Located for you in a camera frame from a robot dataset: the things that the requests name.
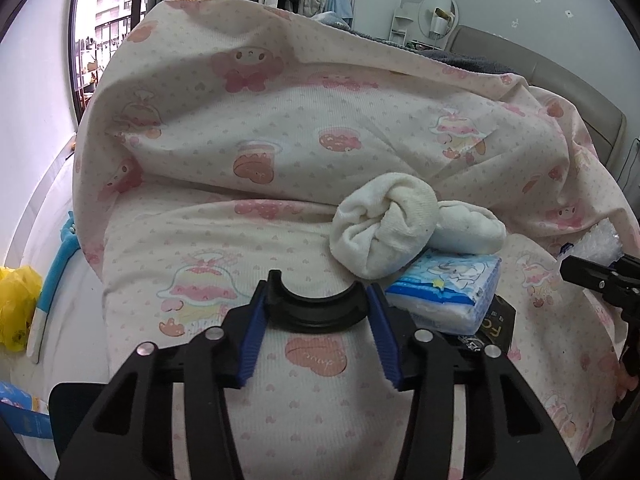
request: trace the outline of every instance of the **metal screw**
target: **metal screw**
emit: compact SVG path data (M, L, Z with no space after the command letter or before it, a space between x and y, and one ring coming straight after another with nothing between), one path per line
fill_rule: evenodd
M207 331L204 333L204 337L206 337L209 341L218 341L225 336L225 331L222 330L219 326L212 326L211 328L207 328Z
M138 355L142 355L142 356L147 356L147 355L151 355L154 350L156 349L156 347L154 346L153 343L140 343L138 345L138 348L136 348L136 352L138 353Z
M421 328L420 330L416 330L414 333L414 337L416 341L420 341L421 343L428 343L433 340L433 333L429 330L425 330Z
M484 347L484 353L487 354L491 359L495 359L502 355L502 350L500 350L496 345L487 345Z

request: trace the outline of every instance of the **tissue pack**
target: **tissue pack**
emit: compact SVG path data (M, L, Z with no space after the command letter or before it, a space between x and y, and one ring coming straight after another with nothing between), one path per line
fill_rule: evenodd
M491 305L499 279L498 256L429 249L385 292L389 303L409 311L420 328L473 335Z

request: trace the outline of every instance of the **cartoon print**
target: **cartoon print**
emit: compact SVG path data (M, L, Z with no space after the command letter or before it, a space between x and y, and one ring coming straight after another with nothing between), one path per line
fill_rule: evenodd
M82 252L90 266L98 266L102 263L102 258L104 257L104 244L88 243L82 248Z
M548 245L546 246L546 252L551 254L554 258L557 258L560 254L560 249L564 245L564 238L555 236L550 238Z
M440 276L444 282L450 282L458 290L463 290L473 285L485 269L486 265L482 262L454 261L430 267L428 270Z
M128 156L118 165L111 179L98 193L98 201L104 202L114 193L126 193L142 184L142 168L135 158Z
M511 342L511 347L507 352L507 357L510 359L512 363L517 363L522 359L522 354L520 353L520 349L518 348L518 345L516 344L515 339Z
M234 173L254 184L269 184L273 182L274 160L280 150L280 146L270 141L243 140L238 143Z
M454 66L446 66L442 69L442 73L446 75L455 76L458 79L466 79L469 77L469 72L466 70L462 70L461 68L456 68Z
M529 191L531 191L531 189L538 183L538 181L540 180L540 177L542 175L540 174L535 174L533 175L529 181L524 185L524 187L522 188L522 192L524 194L527 194Z
M284 353L292 364L309 368L322 377L335 377L347 367L347 355L339 335L292 336Z
M561 278L557 273L545 269L542 264L532 262L530 255L521 256L516 262L522 268L524 280L523 288L533 300L533 306L540 308L543 305L554 304L554 291L558 290Z
M526 113L524 113L522 110L520 110L519 107L517 107L516 105L511 105L509 103L502 103L502 108L506 108L508 111L513 112L516 115L519 115L520 117L526 117Z
M580 368L582 368L583 372L586 372L589 369L589 365L591 364L591 357L588 352L582 352L580 354Z
M580 200L573 204L569 204L558 209L551 209L545 213L547 221L558 226L558 229L565 231L567 229L582 229L584 214L582 212L582 203Z
M295 202L289 203L279 200L237 200L234 211L239 215L247 215L255 211L260 218L273 220L281 211L297 215L302 213L303 208L297 206Z
M572 421L573 414L569 412L566 403L558 394L547 397L543 406L564 438L575 436L576 427Z
M140 143L136 134L142 134L147 139L157 139L162 135L160 112L149 103L154 94L145 90L138 90L134 92L134 95L136 100L127 103L122 111L113 118L121 128L116 137L124 144L127 140L127 135L130 135L129 143L133 147Z
M360 134L352 128L326 128L319 135L320 145L330 152L350 152L362 147Z
M562 128L560 127L560 124L558 124L558 121L556 120L557 119L556 115L559 114L558 110L555 107L551 107L551 113L552 115L548 113L548 107L543 107L536 112L536 115L540 119L545 121L546 124L549 124L554 129L556 134L564 135L564 133L562 132Z
M584 430L582 430L580 443L578 444L578 447L576 449L576 452L578 453L584 452L587 449L587 446L589 445L589 442L591 440L591 435L593 434L593 427L596 421L597 405L598 405L598 397L596 396L596 399L593 401L593 404L591 405L591 416L587 421L587 424L585 425Z
M579 174L581 171L591 167L591 161L593 160L591 157L591 152L587 148L579 144L576 145L574 155L576 173Z
M564 116L564 110L558 101L553 100L546 106L546 114L549 117L559 119Z
M604 373L617 374L620 369L620 362L616 355L616 350L612 347L600 359L598 359L598 370Z
M593 139L591 139L591 134L587 130L586 126L580 126L578 131L574 135L574 141L578 144L582 149L588 150L591 155L593 155L597 160L600 160L598 156L598 152L596 152L596 147L593 145Z
M238 262L237 255L206 250L185 257L183 262L171 284L157 293L162 300L160 310L172 314L170 319L180 323L182 333L195 335L219 324L230 308L246 302L247 296L238 291L228 270ZM160 330L166 333L167 328Z
M170 317L166 323L160 322L158 324L158 328L160 332L169 337L180 337L184 335L184 325L176 324L175 319Z
M133 43L140 43L145 41L154 29L158 26L156 20L142 20L136 28L134 28L127 36L127 41L133 41Z
M333 72L316 72L308 77L306 84L310 86L322 86L327 89L344 88L352 92L359 92L365 88L378 88L378 83L358 81L351 75Z
M225 90L235 94L247 88L251 92L266 90L266 82L279 76L284 62L271 52L256 46L244 46L211 56L213 73L226 82Z
M284 18L288 22L291 21L291 12L288 12L287 10L277 9L276 7L269 7L269 6L264 6L264 10L268 10L272 14L275 14L276 16Z
M474 122L461 117L455 111L450 111L438 118L437 124L431 128L431 133L438 136L438 142L447 147L442 154L447 158L460 158L462 152L467 152L465 159L472 164L475 159L471 149L479 155L484 155L486 145L484 138L488 135L480 132Z
M201 0L165 0L169 7L176 10L183 10L188 16L197 16L202 6Z
M555 180L556 182L560 182L564 177L564 170L562 166L554 166L548 173L549 178Z

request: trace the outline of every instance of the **pink heart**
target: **pink heart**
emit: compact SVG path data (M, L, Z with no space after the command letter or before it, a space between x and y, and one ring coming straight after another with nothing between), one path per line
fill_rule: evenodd
M160 309L163 312L169 312L171 310L180 310L182 307L184 307L184 303L181 300L174 300L174 299L164 300L160 305Z

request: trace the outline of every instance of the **blanket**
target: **blanket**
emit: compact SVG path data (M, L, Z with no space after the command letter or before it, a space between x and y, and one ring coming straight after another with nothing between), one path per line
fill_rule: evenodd
M182 344L219 324L270 269L304 296L345 289L354 277L328 247L336 206L399 172L506 225L509 357L576 460L609 424L626 328L564 284L554 256L603 218L638 254L638 223L576 108L521 76L466 72L245 0L167 1L111 59L76 153L76 227L104 283L112 373L142 341ZM451 478L464 461L460 399ZM226 402L249 480L386 480L411 395L383 377L364 320L318 336L269 327L254 377ZM174 404L181 480L179 386Z

